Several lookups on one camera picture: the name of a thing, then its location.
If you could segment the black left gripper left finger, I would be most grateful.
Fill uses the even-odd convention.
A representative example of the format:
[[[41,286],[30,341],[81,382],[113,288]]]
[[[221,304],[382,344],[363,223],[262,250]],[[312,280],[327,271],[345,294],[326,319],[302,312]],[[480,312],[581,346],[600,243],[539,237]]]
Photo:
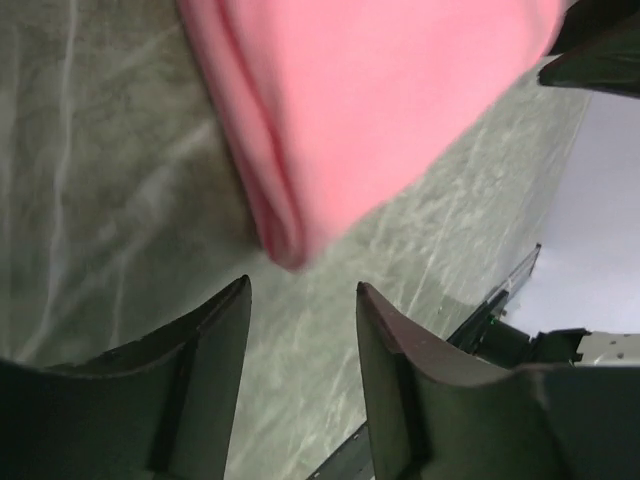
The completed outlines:
[[[251,301],[242,276],[139,340],[55,366],[71,405],[53,478],[223,478]]]

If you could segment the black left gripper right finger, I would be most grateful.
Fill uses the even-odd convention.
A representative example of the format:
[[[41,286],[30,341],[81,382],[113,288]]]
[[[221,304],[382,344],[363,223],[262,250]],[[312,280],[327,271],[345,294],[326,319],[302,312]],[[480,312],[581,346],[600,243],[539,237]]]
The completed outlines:
[[[478,360],[357,287],[357,336],[378,479],[547,479],[530,378]]]

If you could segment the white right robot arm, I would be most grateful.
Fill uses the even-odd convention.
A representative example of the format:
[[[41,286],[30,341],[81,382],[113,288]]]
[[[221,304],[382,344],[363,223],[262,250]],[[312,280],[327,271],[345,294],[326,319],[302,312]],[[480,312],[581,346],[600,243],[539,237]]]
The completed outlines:
[[[639,362],[639,5],[572,6],[538,81],[591,101],[541,244],[477,349],[500,365]]]

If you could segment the pink t shirt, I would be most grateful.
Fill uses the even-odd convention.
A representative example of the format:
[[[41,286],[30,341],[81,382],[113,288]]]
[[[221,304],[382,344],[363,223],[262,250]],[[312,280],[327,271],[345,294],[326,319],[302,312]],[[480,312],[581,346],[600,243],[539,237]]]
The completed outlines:
[[[550,49],[561,1],[183,1],[261,244],[297,270]]]

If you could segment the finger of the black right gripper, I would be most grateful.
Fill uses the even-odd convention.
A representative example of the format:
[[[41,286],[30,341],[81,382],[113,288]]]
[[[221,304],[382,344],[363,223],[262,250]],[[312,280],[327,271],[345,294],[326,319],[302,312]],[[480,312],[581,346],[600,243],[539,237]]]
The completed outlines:
[[[580,0],[568,8],[538,83],[639,96],[639,0]]]

